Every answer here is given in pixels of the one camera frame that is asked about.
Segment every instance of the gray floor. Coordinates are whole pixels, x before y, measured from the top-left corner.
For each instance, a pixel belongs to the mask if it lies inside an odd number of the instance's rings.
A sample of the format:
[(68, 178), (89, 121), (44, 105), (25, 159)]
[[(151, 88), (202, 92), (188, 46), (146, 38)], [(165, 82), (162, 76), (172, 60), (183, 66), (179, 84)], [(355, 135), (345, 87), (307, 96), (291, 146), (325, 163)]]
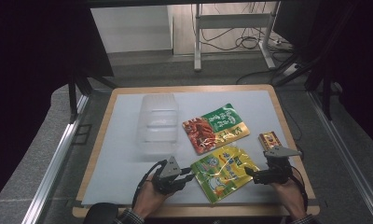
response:
[[(239, 80), (246, 74), (267, 71), (259, 53), (204, 56), (200, 73), (193, 71), (191, 57), (134, 55), (134, 59), (130, 59), (132, 63), (120, 63), (127, 62), (121, 60), (122, 57), (125, 59), (128, 55), (110, 55), (115, 76), (109, 78), (121, 87), (233, 85), (237, 81), (238, 84), (260, 84), (271, 79), (269, 73), (259, 73)], [(304, 165), (321, 206), (318, 218), (323, 223), (373, 223), (360, 190), (320, 121), (311, 98), (302, 88), (305, 78), (297, 78), (276, 91), (295, 141), (304, 151)], [(95, 90), (80, 123), (81, 129), (91, 127), (90, 135), (74, 139), (39, 223), (82, 223), (82, 219), (72, 216), (71, 209), (110, 96), (110, 90), (103, 84), (90, 82)], [(337, 96), (332, 97), (331, 103), (333, 122), (373, 187), (373, 142), (344, 110)], [(0, 195), (0, 223), (23, 220), (62, 138), (68, 116), (68, 89), (63, 87), (53, 93), (45, 122)]]

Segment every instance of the metal frame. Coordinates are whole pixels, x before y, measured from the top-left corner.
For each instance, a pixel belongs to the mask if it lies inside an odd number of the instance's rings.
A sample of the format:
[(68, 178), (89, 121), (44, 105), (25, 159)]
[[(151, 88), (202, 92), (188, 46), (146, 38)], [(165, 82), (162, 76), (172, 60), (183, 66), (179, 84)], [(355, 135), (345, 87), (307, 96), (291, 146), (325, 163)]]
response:
[(318, 99), (316, 93), (312, 93), (308, 91), (308, 95), (311, 98), (311, 101), (314, 105), (314, 108), (321, 120), (324, 124), (326, 131), (328, 132), (329, 137), (331, 138), (332, 142), (334, 143), (338, 154), (340, 155), (341, 159), (343, 160), (344, 165), (346, 166), (347, 171), (349, 172), (352, 180), (354, 181), (355, 186), (361, 193), (362, 198), (364, 199), (367, 208), (371, 212), (373, 216), (373, 188), (366, 180), (364, 174), (358, 168), (357, 163), (355, 162), (352, 154), (350, 153), (349, 149), (347, 148), (346, 144), (343, 142), (338, 130), (335, 127), (335, 124), (327, 118), (323, 110), (321, 109), (321, 101)]
[(266, 33), (258, 45), (262, 51), (266, 64), (269, 69), (275, 69), (276, 66), (270, 57), (268, 50), (268, 41), (271, 30), (276, 19), (276, 13), (280, 2), (276, 2), (271, 13), (261, 14), (232, 14), (232, 15), (201, 15), (200, 4), (196, 5), (195, 15), (195, 71), (201, 70), (201, 51), (200, 51), (200, 29), (224, 29), (224, 28), (248, 28), (248, 27), (266, 27)]
[[(89, 100), (88, 96), (81, 96), (77, 106), (77, 113), (80, 115), (85, 109), (85, 106)], [(56, 148), (55, 154), (52, 157), (52, 160), (49, 164), (47, 171), (41, 181), (41, 184), (38, 187), (38, 190), (30, 204), (29, 209), (23, 219), (22, 224), (33, 224), (36, 223), (41, 212), (43, 210), (44, 204), (47, 201), (50, 190), (53, 187), (53, 183), (56, 180), (57, 174), (61, 169), (62, 162), (68, 152), (68, 149), (71, 146), (73, 137), (76, 133), (76, 128), (78, 127), (79, 122), (81, 121), (81, 116), (77, 116), (74, 123), (67, 125), (62, 139)]]

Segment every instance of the wooden table frame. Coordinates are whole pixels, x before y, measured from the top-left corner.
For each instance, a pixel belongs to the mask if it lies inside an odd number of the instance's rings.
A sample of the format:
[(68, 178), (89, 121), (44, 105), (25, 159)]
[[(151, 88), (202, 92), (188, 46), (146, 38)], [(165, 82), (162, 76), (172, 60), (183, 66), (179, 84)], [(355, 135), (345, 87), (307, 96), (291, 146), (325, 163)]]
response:
[[(164, 93), (164, 92), (205, 92), (205, 91), (267, 91), (274, 105), (280, 125), (283, 129), (287, 145), (295, 149), (295, 143), (291, 132), (286, 123), (285, 116), (277, 99), (276, 93), (271, 85), (228, 85), (228, 86), (179, 86), (179, 87), (148, 87), (148, 88), (118, 88), (114, 89), (108, 106), (105, 110), (102, 125), (97, 134), (90, 161), (87, 166), (84, 178), (82, 180), (79, 192), (76, 196), (76, 201), (81, 202), (84, 198), (86, 189), (93, 174), (96, 162), (103, 145), (105, 132), (107, 130), (111, 115), (114, 109), (117, 96), (119, 94), (141, 94), (141, 93)], [(302, 174), (305, 182), (306, 191), (309, 200), (315, 200), (314, 192), (311, 188), (310, 180), (307, 177), (300, 157), (294, 157), (296, 168)], [(119, 211), (123, 211), (125, 207), (120, 207)], [(89, 211), (89, 208), (73, 207), (73, 215), (75, 217), (84, 217)], [(308, 206), (308, 214), (317, 215), (320, 212), (320, 207), (316, 204)], [(216, 205), (216, 206), (166, 206), (163, 205), (152, 217), (278, 217), (287, 216), (288, 212), (281, 205), (276, 204), (248, 204), (248, 205)]]

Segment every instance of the clear plastic container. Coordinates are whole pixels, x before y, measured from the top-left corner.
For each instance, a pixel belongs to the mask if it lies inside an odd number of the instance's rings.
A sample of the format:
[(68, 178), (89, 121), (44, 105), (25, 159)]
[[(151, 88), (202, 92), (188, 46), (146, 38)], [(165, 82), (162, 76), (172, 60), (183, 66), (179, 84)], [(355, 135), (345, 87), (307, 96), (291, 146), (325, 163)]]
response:
[(177, 125), (178, 104), (173, 94), (144, 96), (137, 127), (137, 141), (143, 155), (152, 160), (172, 155), (177, 148)]

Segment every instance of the aluminum rail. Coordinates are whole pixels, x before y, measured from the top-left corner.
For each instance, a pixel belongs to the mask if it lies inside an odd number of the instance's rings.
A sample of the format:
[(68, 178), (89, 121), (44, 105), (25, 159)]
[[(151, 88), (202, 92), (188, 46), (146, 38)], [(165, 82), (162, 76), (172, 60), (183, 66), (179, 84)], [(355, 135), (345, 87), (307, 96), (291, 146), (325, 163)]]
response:
[[(88, 96), (81, 96), (77, 105), (78, 115), (82, 114), (88, 100)], [(67, 155), (68, 149), (71, 146), (73, 137), (76, 133), (76, 128), (78, 127), (80, 121), (81, 116), (77, 116), (76, 121), (74, 123), (67, 125), (62, 136), (62, 139), (58, 147), (56, 148), (56, 151), (49, 164), (49, 167), (45, 172), (45, 175), (41, 181), (41, 184), (38, 187), (38, 190), (32, 200), (32, 203), (30, 204), (29, 209), (27, 210), (27, 213), (23, 219), (22, 224), (36, 223), (39, 216), (41, 215), (44, 204), (47, 201), (49, 192), (52, 189), (53, 183), (56, 180), (56, 176), (62, 166), (65, 156)]]
[(346, 166), (355, 186), (361, 193), (362, 198), (364, 199), (367, 208), (371, 212), (373, 216), (373, 188), (366, 180), (364, 174), (359, 169), (357, 163), (355, 162), (352, 154), (350, 153), (349, 149), (347, 148), (346, 144), (343, 142), (338, 130), (335, 127), (335, 124), (326, 118), (323, 110), (321, 109), (321, 102), (318, 99), (317, 94), (308, 91), (308, 95), (310, 96), (312, 103), (315, 107), (315, 110), (324, 124), (326, 131), (329, 134), (332, 142), (334, 143), (338, 154), (340, 155), (341, 159), (343, 160), (344, 165)]

